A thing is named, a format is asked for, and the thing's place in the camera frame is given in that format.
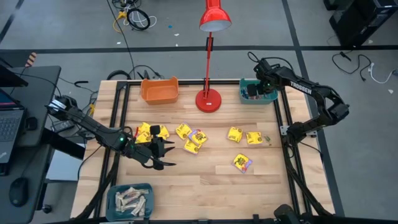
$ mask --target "orange bin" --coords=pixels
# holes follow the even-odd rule
[[[148,80],[141,82],[141,97],[149,105],[175,103],[178,97],[178,79]]]

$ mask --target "gray floor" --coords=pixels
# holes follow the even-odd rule
[[[0,2],[0,27],[12,14],[15,1]],[[321,0],[288,0],[300,45],[338,45],[328,24],[331,12]],[[206,33],[198,28],[204,3],[197,0],[143,0],[142,9],[157,16],[157,24],[144,31],[125,29],[130,47],[203,46]],[[281,1],[224,0],[223,7],[233,21],[226,31],[215,34],[215,45],[284,45],[292,46],[287,19]],[[104,1],[93,4],[83,0],[25,0],[12,23],[1,49],[93,49],[124,48],[123,37],[112,29],[113,18]],[[393,15],[366,45],[398,44],[398,13]],[[211,59],[212,78],[254,77],[247,50],[214,51]],[[293,51],[254,51],[259,57],[276,56],[291,61],[300,74]],[[398,125],[398,77],[385,84],[368,79],[362,82],[358,73],[347,75],[332,63],[335,51],[304,51],[311,80],[330,85],[351,105],[350,115],[334,127],[325,129],[326,140],[335,170],[341,201],[347,217],[398,220],[396,202],[398,165],[396,127]],[[356,55],[367,55],[376,65],[374,76],[384,80],[398,68],[398,50],[353,52],[353,63],[337,59],[347,70],[354,69]],[[201,78],[205,73],[206,53],[134,52],[134,63],[153,67],[166,78]],[[61,77],[88,80],[86,86],[97,89],[101,80],[114,70],[130,71],[127,53],[38,54],[35,66],[59,65]],[[89,92],[59,81],[63,94],[88,102]],[[32,223],[55,222],[69,217],[75,184],[50,184],[45,203],[52,204],[52,214],[36,212]]]

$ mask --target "wooden table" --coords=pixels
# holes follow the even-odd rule
[[[201,85],[180,85],[178,101],[170,105],[150,106],[142,100],[139,86],[132,86],[126,116],[126,126],[135,127],[143,121],[164,124],[170,132],[168,140],[175,142],[175,149],[167,153],[163,161],[177,163],[162,171],[145,169],[138,162],[121,157],[117,185],[150,183],[155,193],[155,209],[151,220],[196,219],[250,219],[274,217],[274,210],[281,204],[291,204],[287,174],[280,143],[274,105],[242,105],[237,85],[212,85],[223,99],[221,108],[212,114],[199,111],[195,96]],[[94,119],[109,126],[116,81],[102,81]],[[310,119],[304,95],[292,88],[286,89],[293,121]],[[119,124],[123,94],[121,94],[116,124]],[[285,120],[283,106],[282,117]],[[184,141],[175,133],[178,124],[187,122],[192,128],[201,129],[208,136],[198,155],[183,150]],[[243,131],[261,131],[271,138],[271,146],[248,147],[246,138],[240,143],[226,139],[230,126]],[[317,147],[315,138],[303,142]],[[90,141],[85,157],[98,144]],[[326,182],[319,153],[302,144],[298,145],[308,188],[319,202],[334,212],[330,191]],[[253,160],[246,174],[231,165],[234,157],[243,153]],[[100,149],[86,161],[81,169],[71,217],[77,216],[97,191],[103,162],[104,149]],[[109,168],[114,154],[111,154]],[[304,211],[302,194],[296,185],[300,210]],[[105,215],[105,199],[101,216]]]

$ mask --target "laptop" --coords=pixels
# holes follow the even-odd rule
[[[25,108],[0,89],[0,164],[9,161],[24,117]]]

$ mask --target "teal basket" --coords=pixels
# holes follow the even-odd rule
[[[252,99],[246,99],[245,97],[243,97],[242,95],[242,89],[246,88],[248,86],[248,84],[259,84],[260,80],[245,80],[244,78],[242,78],[239,81],[239,99],[241,100],[242,104],[246,104],[246,105],[267,105],[272,103],[274,100],[278,99],[278,91],[274,90],[272,93],[270,94],[266,94],[265,98],[260,99],[260,100],[252,100]]]
[[[149,218],[150,215],[152,214],[152,211],[154,210],[154,191],[152,190],[150,184],[129,184],[129,185],[113,186],[109,188],[106,199],[105,217],[109,222],[132,220],[135,218],[139,218],[138,216],[134,216],[133,214],[131,214],[132,209],[126,210],[124,212],[116,211],[116,204],[114,201],[116,192],[123,192],[129,189],[130,187],[134,187],[137,190],[149,190],[149,194],[143,195],[146,199],[144,219]]]

